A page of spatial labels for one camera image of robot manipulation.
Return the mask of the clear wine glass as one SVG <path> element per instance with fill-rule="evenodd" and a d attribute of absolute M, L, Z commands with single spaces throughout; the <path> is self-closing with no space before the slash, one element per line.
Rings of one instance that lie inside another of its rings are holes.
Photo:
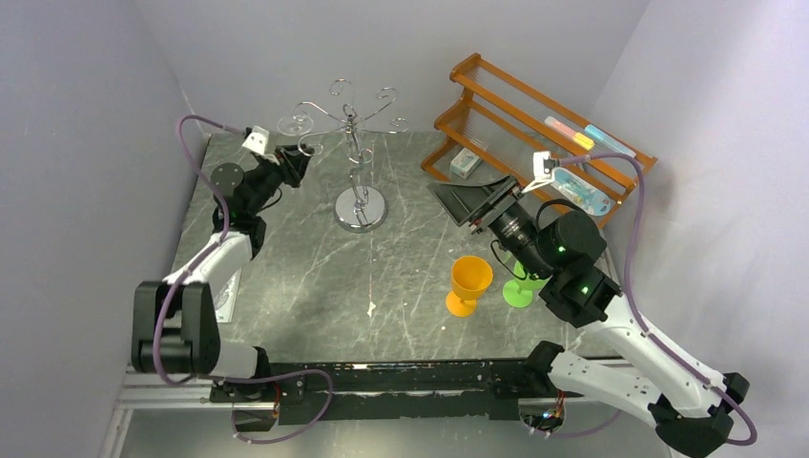
<path fill-rule="evenodd" d="M 283 117 L 277 125 L 280 134 L 298 139 L 295 144 L 282 145 L 297 145 L 301 153 L 310 156 L 311 159 L 319 156 L 323 149 L 321 144 L 305 143 L 305 140 L 312 135 L 313 127 L 314 120 L 308 114 L 291 114 Z"/>

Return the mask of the orange plastic goblet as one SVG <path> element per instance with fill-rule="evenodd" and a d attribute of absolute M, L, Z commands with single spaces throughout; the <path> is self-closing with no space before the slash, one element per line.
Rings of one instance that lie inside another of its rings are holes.
<path fill-rule="evenodd" d="M 446 309 L 455 317 L 471 316 L 477 301 L 493 281 L 493 270 L 483 258 L 463 256 L 450 269 L 451 289 L 446 295 Z"/>

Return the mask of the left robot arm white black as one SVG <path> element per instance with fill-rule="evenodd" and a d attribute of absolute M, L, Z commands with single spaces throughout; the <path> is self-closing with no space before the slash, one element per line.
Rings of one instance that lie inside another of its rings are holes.
<path fill-rule="evenodd" d="M 270 393 L 273 375 L 265 351 L 222 341 L 215 298 L 261 250 L 266 223 L 260 212 L 268 200 L 282 186 L 300 187 L 314 154 L 307 144 L 280 145 L 269 155 L 255 155 L 252 170 L 222 163 L 206 176 L 217 201 L 212 236 L 178 270 L 135 290 L 131 364 L 136 371 L 235 380 L 237 391 L 250 401 Z"/>

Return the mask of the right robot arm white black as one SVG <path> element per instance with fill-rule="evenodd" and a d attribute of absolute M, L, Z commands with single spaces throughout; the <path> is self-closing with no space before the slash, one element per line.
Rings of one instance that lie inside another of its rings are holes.
<path fill-rule="evenodd" d="M 612 406 L 688 457 L 732 443 L 748 381 L 699 363 L 645 319 L 628 284 L 598 268 L 607 244 L 586 212 L 567 203 L 561 216 L 540 225 L 521 205 L 514 177 L 484 185 L 435 182 L 428 189 L 455 224 L 490 232 L 527 276 L 543 282 L 540 298 L 557 319 L 599 338 L 633 366 L 627 373 L 542 341 L 523 361 L 530 392 L 573 392 Z"/>

